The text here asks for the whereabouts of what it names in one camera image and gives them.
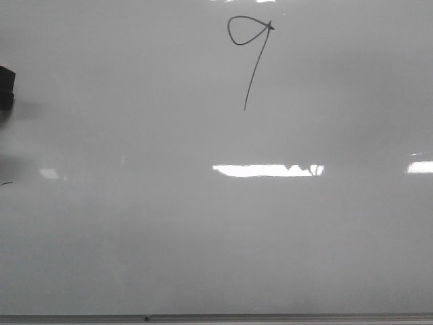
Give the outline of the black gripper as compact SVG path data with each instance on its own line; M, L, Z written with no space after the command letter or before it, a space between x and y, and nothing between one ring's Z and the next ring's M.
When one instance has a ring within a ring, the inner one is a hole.
M0 66L0 107L11 110L14 104L14 82L16 74L10 69Z

